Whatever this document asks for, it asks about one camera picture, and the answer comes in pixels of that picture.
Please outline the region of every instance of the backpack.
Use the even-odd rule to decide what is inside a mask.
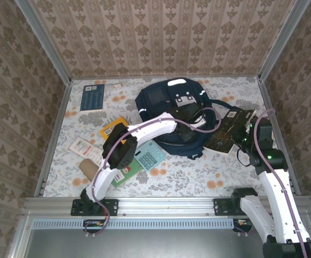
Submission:
[[[175,78],[157,82],[141,90],[135,99],[136,106],[142,121],[147,121],[168,111],[170,108],[179,107],[196,102],[203,108],[211,107],[212,103],[225,106],[228,109],[239,109],[228,103],[210,99],[198,82],[187,78]],[[214,128],[217,123],[213,110],[204,110],[206,123],[200,127],[203,130]],[[171,155],[187,156],[195,160],[203,154],[203,145],[209,139],[211,133],[196,132],[194,136],[185,142],[178,132],[160,135],[153,140]]]

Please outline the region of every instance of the patterned wallpaper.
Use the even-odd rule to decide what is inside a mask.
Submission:
[[[22,12],[0,0],[0,257],[33,195],[63,91]]]
[[[304,195],[311,195],[311,3],[266,80]]]
[[[294,0],[31,0],[72,77],[257,74]]]

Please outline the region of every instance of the black cable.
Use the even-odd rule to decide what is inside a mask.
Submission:
[[[240,150],[241,150],[241,149],[237,150],[237,160],[240,162],[240,164],[242,164],[242,165],[245,166],[245,167],[251,166],[251,163],[249,163],[248,165],[244,165],[244,164],[240,161],[240,159],[239,159],[239,151],[240,151]]]

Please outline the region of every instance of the green book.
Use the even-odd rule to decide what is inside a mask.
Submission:
[[[115,176],[115,179],[112,180],[112,184],[114,187],[118,187],[123,184],[125,181],[130,179],[132,176],[135,176],[143,170],[142,166],[140,166],[139,162],[136,159],[133,159],[132,163],[129,166],[121,169],[119,173]]]

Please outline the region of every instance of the beige damask wallpaper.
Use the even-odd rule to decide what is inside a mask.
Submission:
[[[257,74],[295,0],[31,0],[72,77]]]
[[[266,85],[301,191],[311,195],[311,3]]]
[[[0,0],[0,257],[33,195],[63,91],[22,12]]]

